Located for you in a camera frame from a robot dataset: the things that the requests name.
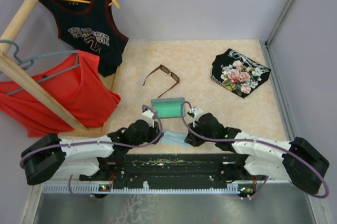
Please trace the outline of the light blue cleaning cloth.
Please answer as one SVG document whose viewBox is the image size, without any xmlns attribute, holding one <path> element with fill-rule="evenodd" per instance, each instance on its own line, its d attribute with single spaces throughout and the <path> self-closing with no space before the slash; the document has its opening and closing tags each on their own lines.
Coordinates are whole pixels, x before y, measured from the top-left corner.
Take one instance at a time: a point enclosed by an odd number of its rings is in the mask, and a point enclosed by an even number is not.
<svg viewBox="0 0 337 224">
<path fill-rule="evenodd" d="M 185 134 L 164 131 L 164 135 L 161 137 L 161 142 L 163 144 L 175 145 L 179 147 L 189 147 L 190 145 L 185 142 L 185 139 Z"/>
</svg>

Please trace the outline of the grey-blue glasses case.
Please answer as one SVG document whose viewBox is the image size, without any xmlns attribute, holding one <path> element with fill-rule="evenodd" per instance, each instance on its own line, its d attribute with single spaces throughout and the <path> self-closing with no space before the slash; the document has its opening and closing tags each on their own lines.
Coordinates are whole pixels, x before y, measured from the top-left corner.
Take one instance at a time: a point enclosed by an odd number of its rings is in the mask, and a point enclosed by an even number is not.
<svg viewBox="0 0 337 224">
<path fill-rule="evenodd" d="M 181 113 L 181 107 L 184 102 L 185 98 L 152 99 L 151 106 L 157 111 L 160 119 L 180 118 L 181 114 L 185 116 L 184 107 Z"/>
</svg>

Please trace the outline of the brown sunglasses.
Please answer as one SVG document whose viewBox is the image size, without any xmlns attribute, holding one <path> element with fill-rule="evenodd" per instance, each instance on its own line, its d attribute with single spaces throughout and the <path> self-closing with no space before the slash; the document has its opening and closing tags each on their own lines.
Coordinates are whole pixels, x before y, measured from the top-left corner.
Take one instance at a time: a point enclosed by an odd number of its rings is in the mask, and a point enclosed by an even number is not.
<svg viewBox="0 0 337 224">
<path fill-rule="evenodd" d="M 144 75 L 141 87 L 150 91 L 155 98 L 173 98 L 179 91 L 181 82 L 181 76 L 177 71 L 165 64 L 159 64 Z"/>
</svg>

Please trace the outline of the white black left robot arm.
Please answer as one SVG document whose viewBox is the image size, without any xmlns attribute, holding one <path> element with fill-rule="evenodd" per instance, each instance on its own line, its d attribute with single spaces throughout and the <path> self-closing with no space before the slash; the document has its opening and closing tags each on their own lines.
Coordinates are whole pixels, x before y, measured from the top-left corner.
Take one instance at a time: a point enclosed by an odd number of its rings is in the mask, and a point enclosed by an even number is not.
<svg viewBox="0 0 337 224">
<path fill-rule="evenodd" d="M 25 149 L 19 165 L 30 186 L 42 184 L 54 176 L 72 174 L 104 180 L 110 173 L 105 164 L 109 158 L 157 144 L 163 135 L 161 121 L 148 123 L 142 119 L 98 138 L 70 140 L 52 133 Z"/>
</svg>

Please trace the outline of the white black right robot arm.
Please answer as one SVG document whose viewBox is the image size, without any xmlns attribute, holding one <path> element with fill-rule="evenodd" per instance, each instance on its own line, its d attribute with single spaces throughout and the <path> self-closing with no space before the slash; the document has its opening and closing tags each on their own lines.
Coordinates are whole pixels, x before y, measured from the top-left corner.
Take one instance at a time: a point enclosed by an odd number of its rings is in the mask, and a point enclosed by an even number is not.
<svg viewBox="0 0 337 224">
<path fill-rule="evenodd" d="M 306 139 L 278 141 L 255 137 L 237 128 L 224 127 L 212 113 L 198 108 L 188 115 L 193 121 L 185 123 L 188 129 L 185 142 L 194 147 L 213 142 L 222 151 L 245 155 L 245 160 L 235 166 L 240 179 L 266 176 L 287 180 L 315 197 L 320 187 L 327 186 L 324 176 L 330 164 Z"/>
</svg>

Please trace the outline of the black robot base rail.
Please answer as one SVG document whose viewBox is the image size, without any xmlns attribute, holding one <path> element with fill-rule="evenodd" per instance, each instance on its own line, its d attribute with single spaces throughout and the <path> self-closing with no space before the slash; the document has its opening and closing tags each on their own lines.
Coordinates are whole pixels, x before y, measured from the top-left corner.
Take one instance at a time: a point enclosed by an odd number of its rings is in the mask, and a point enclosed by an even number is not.
<svg viewBox="0 0 337 224">
<path fill-rule="evenodd" d="M 253 194 L 263 175 L 250 175 L 244 154 L 125 154 L 99 158 L 83 182 L 106 182 L 100 192 Z"/>
</svg>

